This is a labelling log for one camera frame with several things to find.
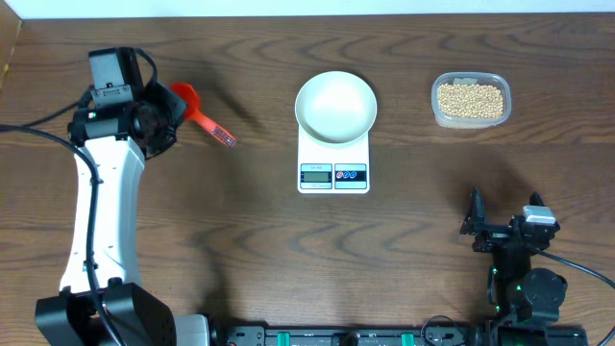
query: wood grain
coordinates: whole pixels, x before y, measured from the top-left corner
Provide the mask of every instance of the wood grain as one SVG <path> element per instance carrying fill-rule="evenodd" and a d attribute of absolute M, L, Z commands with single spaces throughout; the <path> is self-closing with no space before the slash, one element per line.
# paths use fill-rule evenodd
<path fill-rule="evenodd" d="M 240 146 L 193 124 L 151 162 L 138 206 L 144 287 L 174 313 L 271 325 L 420 325 L 493 314 L 487 255 L 458 234 L 474 186 L 494 222 L 539 190 L 560 220 L 551 252 L 615 277 L 615 15 L 400 15 L 27 21 L 0 94 L 19 124 L 73 102 L 89 50 L 140 46 L 160 79 L 196 86 Z M 294 98 L 332 69 L 379 98 L 372 190 L 306 196 L 295 187 Z M 513 113 L 488 130 L 438 127 L 441 73 L 489 71 Z M 69 115 L 40 126 L 65 136 Z M 54 295 L 70 250 L 74 161 L 39 138 L 0 136 L 0 344 L 43 344 L 36 299 Z M 544 259 L 569 282 L 560 322 L 596 343 L 614 293 Z"/>

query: red measuring spoon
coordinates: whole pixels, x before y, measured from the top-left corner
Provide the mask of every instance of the red measuring spoon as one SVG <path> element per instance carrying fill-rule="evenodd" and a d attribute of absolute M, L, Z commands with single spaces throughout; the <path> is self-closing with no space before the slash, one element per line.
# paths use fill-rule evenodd
<path fill-rule="evenodd" d="M 201 98 L 199 98 L 199 94 L 196 93 L 194 87 L 188 83 L 174 83 L 170 88 L 188 103 L 184 111 L 185 120 L 196 121 L 205 131 L 209 132 L 224 145 L 230 147 L 237 145 L 237 140 L 230 132 L 199 111 L 201 108 Z"/>

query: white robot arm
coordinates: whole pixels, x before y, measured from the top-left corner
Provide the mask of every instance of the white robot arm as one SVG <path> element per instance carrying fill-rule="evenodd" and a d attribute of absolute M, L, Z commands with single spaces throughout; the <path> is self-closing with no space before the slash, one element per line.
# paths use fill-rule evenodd
<path fill-rule="evenodd" d="M 152 64 L 147 86 L 136 54 Z M 60 294 L 37 301 L 37 326 L 51 345 L 209 346 L 205 316 L 175 316 L 140 287 L 135 244 L 146 154 L 156 156 L 175 142 L 185 102 L 158 83 L 154 63 L 138 49 L 94 51 L 89 60 L 95 108 L 80 106 L 68 126 L 71 142 L 89 162 L 75 156 L 79 192 L 70 258 Z M 93 173 L 98 175 L 94 213 Z M 88 236 L 90 218 L 94 223 Z M 88 242 L 92 262 L 86 259 Z M 91 277 L 88 268 L 93 268 Z"/>

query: clear plastic tub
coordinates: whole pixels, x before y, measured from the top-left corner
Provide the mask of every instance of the clear plastic tub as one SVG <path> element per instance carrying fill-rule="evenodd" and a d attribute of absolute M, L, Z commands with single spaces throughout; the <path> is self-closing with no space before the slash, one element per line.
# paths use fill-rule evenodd
<path fill-rule="evenodd" d="M 450 116 L 440 110 L 438 105 L 438 87 L 445 84 L 452 84 L 455 78 L 471 78 L 476 80 L 479 86 L 493 86 L 500 90 L 504 99 L 503 114 L 497 118 L 464 118 Z M 438 77 L 431 87 L 431 106 L 435 114 L 435 122 L 446 128 L 453 129 L 484 129 L 491 126 L 500 125 L 510 116 L 512 109 L 512 98 L 510 97 L 510 86 L 504 78 L 493 73 L 484 72 L 449 72 Z"/>

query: digital kitchen scale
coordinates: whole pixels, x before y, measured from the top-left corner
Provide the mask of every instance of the digital kitchen scale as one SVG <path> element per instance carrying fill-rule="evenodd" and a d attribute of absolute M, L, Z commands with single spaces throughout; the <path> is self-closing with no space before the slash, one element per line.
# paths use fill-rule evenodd
<path fill-rule="evenodd" d="M 359 77 L 326 72 L 297 95 L 297 189 L 301 193 L 367 193 L 369 135 L 376 96 Z"/>
<path fill-rule="evenodd" d="M 369 138 L 344 148 L 324 146 L 299 128 L 297 188 L 301 193 L 367 193 Z"/>

